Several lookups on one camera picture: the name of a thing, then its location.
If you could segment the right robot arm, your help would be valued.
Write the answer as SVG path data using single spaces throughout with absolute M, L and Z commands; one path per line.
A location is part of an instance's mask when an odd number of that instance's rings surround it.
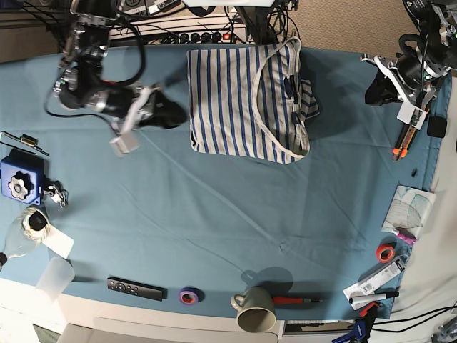
M 72 1 L 75 15 L 66 41 L 59 71 L 48 96 L 55 96 L 70 118 L 82 117 L 81 109 L 90 108 L 89 116 L 107 124 L 113 133 L 109 142 L 117 155 L 123 156 L 139 146 L 134 131 L 154 126 L 174 129 L 186 121 L 185 110 L 170 100 L 160 84 L 144 86 L 139 79 L 146 70 L 146 48 L 134 25 L 136 16 L 124 10 L 124 1 Z M 123 81 L 105 80 L 102 62 L 110 44 L 110 31 L 124 26 L 134 35 L 139 51 L 138 71 Z

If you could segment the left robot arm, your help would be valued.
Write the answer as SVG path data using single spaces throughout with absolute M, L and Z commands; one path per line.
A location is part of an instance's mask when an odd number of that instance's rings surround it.
M 402 55 L 396 59 L 362 55 L 378 68 L 365 103 L 400 102 L 397 119 L 420 129 L 442 82 L 456 69 L 456 2 L 404 1 L 403 6 L 418 32 L 398 39 Z

